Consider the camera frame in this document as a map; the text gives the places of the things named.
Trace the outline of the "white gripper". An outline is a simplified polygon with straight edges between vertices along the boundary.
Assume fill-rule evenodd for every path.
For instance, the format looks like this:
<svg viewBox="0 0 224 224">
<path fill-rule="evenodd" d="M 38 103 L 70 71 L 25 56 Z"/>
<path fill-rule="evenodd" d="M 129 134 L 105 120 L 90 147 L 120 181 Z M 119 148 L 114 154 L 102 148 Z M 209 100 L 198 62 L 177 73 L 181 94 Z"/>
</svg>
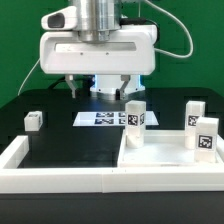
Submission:
<svg viewBox="0 0 224 224">
<path fill-rule="evenodd" d="M 40 66 L 47 74 L 122 75 L 116 99 L 125 98 L 129 75 L 155 69 L 158 29 L 142 20 L 122 18 L 113 6 L 90 12 L 68 6 L 41 19 Z M 73 75 L 65 81 L 76 98 Z"/>
</svg>

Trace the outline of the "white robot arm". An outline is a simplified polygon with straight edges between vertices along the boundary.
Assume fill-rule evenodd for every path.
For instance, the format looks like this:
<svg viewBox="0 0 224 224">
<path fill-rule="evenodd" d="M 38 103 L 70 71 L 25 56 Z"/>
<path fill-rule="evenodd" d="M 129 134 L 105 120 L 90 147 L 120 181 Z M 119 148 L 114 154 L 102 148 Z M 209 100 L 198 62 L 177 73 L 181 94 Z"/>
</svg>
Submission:
<svg viewBox="0 0 224 224">
<path fill-rule="evenodd" d="M 41 19 L 40 66 L 62 74 L 72 90 L 77 75 L 92 75 L 94 97 L 131 99 L 145 87 L 142 75 L 155 69 L 156 25 L 121 15 L 121 0 L 69 0 Z"/>
</svg>

